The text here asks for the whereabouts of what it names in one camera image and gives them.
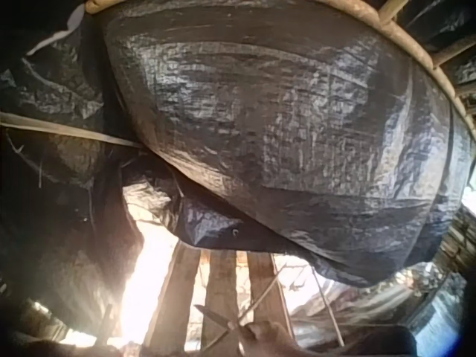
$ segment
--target scissors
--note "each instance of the scissors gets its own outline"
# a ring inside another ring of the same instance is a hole
[[[207,308],[203,305],[195,305],[196,309],[199,310],[204,316],[212,320],[215,324],[225,328],[229,332],[233,332],[235,329],[240,327],[239,323],[232,322],[227,318],[221,316],[219,313],[214,312],[213,310]],[[248,337],[254,338],[254,333],[246,326],[240,328],[241,333],[245,333]]]

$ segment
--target wooden slat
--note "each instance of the wooden slat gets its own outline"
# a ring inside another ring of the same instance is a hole
[[[237,303],[237,253],[235,251],[212,251],[210,275],[207,284],[205,306],[230,321],[238,318]],[[202,348],[206,347],[225,329],[203,317]],[[205,356],[239,356],[238,335],[232,333],[220,341]]]
[[[454,92],[458,97],[476,93],[476,80],[470,80],[469,82],[458,84],[456,88],[454,88]]]
[[[469,115],[476,115],[476,106],[469,106],[468,109],[466,110],[466,112]]]
[[[250,271],[251,299],[257,299],[276,275],[276,265],[270,254],[248,253]],[[283,326],[293,336],[289,321],[288,309],[283,290],[278,283],[274,284],[263,302],[254,310],[254,321],[273,321]]]
[[[157,354],[183,352],[187,338],[193,285],[200,261],[200,250],[177,243],[169,272],[158,297],[156,319],[150,332],[150,350]]]
[[[433,55],[433,66],[436,68],[442,65],[474,45],[476,45],[476,34],[457,40],[452,45]]]
[[[395,15],[408,3],[408,0],[387,0],[379,10],[379,17],[382,24],[387,24]]]

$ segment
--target gray tarp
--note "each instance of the gray tarp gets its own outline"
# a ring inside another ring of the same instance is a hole
[[[471,141],[394,44],[311,1],[132,1],[101,22],[141,140],[323,275],[367,285],[432,258]]]
[[[352,285],[431,259],[471,144],[395,45],[312,1],[129,0],[96,20],[0,73],[0,110],[133,140],[132,122],[172,167],[2,130],[0,274],[14,291],[96,332],[141,247],[123,187],[185,242],[296,254]]]

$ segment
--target finger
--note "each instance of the finger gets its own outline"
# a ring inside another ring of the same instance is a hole
[[[246,326],[251,330],[258,341],[268,339],[275,335],[273,324],[269,321],[251,322]]]
[[[254,333],[248,328],[248,325],[246,326],[240,326],[238,325],[237,327],[239,336],[244,342],[254,342],[256,341],[256,337]]]

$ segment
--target bamboo frame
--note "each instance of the bamboo frame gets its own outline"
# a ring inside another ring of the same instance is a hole
[[[387,0],[379,10],[379,17],[382,24],[387,24],[396,14],[408,3],[408,0]]]
[[[434,67],[433,59],[428,52],[397,23],[390,21],[383,24],[380,21],[378,11],[362,0],[315,0],[318,3],[328,5],[346,13],[349,16],[365,23],[390,41],[398,45],[402,50],[412,56],[438,83],[443,92],[448,96],[454,107],[466,123],[470,134],[476,141],[476,127],[472,116],[466,113],[463,102],[456,96],[453,85],[449,78],[439,67]]]
[[[458,54],[476,45],[476,34],[464,37],[433,55],[433,66],[438,67]]]
[[[476,80],[470,80],[465,83],[460,83],[454,88],[454,90],[456,91],[456,95],[458,97],[462,95],[476,93]]]

